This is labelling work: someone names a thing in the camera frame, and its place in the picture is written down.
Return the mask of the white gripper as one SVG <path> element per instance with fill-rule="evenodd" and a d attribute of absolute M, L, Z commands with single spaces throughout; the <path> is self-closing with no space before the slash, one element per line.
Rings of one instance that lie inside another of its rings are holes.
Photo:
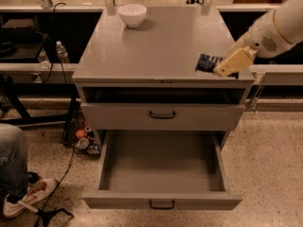
<path fill-rule="evenodd" d="M 227 77 L 248 68 L 256 56 L 274 58 L 292 49 L 294 43 L 282 33 L 276 19 L 276 12 L 269 11 L 259 17 L 224 53 L 215 68 L 218 76 Z"/>

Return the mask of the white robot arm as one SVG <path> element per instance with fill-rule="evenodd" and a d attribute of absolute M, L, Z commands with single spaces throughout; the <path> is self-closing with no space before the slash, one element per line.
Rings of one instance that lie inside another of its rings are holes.
<path fill-rule="evenodd" d="M 259 17 L 223 54 L 213 69 L 229 76 L 253 64 L 256 57 L 273 58 L 303 41 L 303 0 L 288 0 Z"/>

